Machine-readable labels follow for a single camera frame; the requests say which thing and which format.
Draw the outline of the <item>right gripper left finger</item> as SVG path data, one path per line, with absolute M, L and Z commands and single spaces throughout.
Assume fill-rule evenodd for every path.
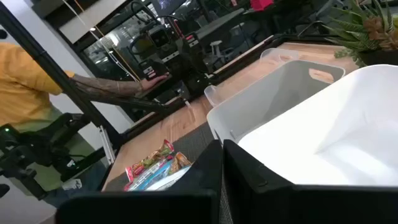
M 55 214 L 56 223 L 219 222 L 223 148 L 209 143 L 191 168 L 163 191 L 106 192 L 73 198 Z

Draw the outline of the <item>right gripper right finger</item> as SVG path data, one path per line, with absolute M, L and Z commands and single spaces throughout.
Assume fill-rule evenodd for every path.
M 225 140 L 224 182 L 234 223 L 397 223 L 397 188 L 299 185 Z

